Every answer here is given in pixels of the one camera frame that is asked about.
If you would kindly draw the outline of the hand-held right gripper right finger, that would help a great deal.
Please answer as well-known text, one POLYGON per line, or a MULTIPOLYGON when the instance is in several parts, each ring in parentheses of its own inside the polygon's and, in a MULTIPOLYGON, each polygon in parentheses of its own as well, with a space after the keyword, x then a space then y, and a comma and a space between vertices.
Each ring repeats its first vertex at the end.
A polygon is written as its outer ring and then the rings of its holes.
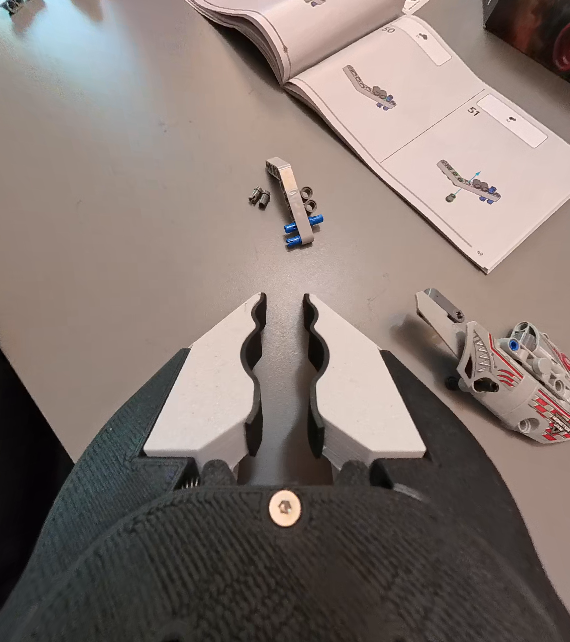
POLYGON ((390 356, 314 294, 303 297, 310 385, 307 437, 333 472, 355 461, 420 459, 426 452, 384 357, 390 356))

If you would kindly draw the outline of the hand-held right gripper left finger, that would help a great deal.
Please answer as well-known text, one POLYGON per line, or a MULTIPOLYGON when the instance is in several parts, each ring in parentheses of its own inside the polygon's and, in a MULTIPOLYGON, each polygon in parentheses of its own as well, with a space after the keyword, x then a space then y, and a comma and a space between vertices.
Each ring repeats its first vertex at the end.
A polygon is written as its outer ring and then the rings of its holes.
POLYGON ((155 458, 223 461, 232 472, 263 437, 261 388, 267 298, 256 293, 195 341, 146 440, 155 458))

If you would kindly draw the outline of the grey toy model red stickers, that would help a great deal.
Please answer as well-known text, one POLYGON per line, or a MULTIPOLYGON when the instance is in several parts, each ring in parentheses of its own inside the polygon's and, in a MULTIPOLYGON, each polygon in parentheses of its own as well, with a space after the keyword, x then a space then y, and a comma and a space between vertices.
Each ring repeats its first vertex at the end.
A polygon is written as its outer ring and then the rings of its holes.
POLYGON ((497 338, 442 293, 415 294, 417 314, 458 359, 450 390, 471 394, 506 429, 539 444, 570 442, 570 358, 530 322, 497 338))

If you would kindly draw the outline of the grey bent toy beam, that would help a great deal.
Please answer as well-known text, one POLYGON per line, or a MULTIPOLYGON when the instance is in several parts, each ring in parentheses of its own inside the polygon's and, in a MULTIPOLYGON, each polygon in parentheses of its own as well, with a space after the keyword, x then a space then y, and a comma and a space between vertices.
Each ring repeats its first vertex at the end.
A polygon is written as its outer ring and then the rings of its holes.
POLYGON ((296 222, 298 233, 286 234, 288 237, 300 235, 303 245, 313 243, 314 232, 307 220, 303 200, 299 193, 299 187, 295 179, 291 164, 280 157, 274 156, 265 162, 267 171, 277 180, 281 192, 286 200, 291 222, 296 222))

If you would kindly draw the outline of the open instruction booklet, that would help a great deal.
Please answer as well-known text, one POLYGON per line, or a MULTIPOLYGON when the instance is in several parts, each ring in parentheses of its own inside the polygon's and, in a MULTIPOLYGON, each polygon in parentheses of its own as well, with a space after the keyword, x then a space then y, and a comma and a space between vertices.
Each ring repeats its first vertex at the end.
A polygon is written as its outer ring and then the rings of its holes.
POLYGON ((488 274, 570 199, 570 144, 404 1, 188 1, 488 274))

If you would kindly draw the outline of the dark printed cardboard box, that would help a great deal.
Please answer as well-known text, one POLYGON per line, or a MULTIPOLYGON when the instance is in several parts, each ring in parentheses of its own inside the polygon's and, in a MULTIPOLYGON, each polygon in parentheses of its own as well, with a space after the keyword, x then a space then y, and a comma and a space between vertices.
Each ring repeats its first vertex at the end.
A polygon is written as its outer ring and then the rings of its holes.
POLYGON ((487 31, 570 84, 570 1, 483 1, 487 31))

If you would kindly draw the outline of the small grey toy part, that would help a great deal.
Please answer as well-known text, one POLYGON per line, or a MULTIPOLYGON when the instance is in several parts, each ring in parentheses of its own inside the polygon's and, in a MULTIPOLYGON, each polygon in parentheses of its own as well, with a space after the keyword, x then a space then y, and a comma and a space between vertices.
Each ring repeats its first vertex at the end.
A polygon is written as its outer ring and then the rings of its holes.
POLYGON ((36 14, 46 9, 45 1, 0 1, 0 9, 15 17, 20 14, 36 14))

